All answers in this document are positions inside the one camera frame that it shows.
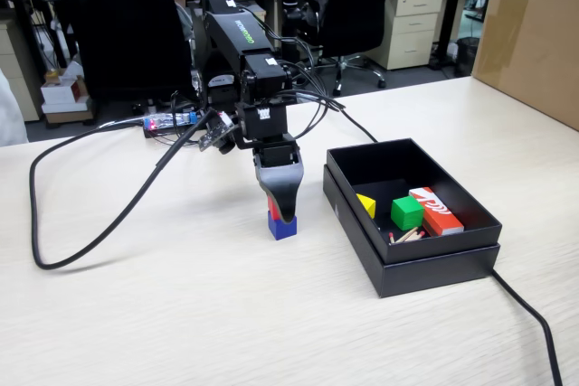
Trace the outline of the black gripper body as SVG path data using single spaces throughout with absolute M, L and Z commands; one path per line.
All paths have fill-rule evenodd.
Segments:
M 301 163 L 299 146 L 292 135 L 265 137 L 253 141 L 251 149 L 257 169 Z

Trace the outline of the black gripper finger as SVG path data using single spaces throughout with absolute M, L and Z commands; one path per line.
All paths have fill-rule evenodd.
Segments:
M 261 189 L 272 199 L 285 223 L 295 217 L 296 201 L 303 178 L 303 164 L 265 167 L 256 163 L 256 177 Z

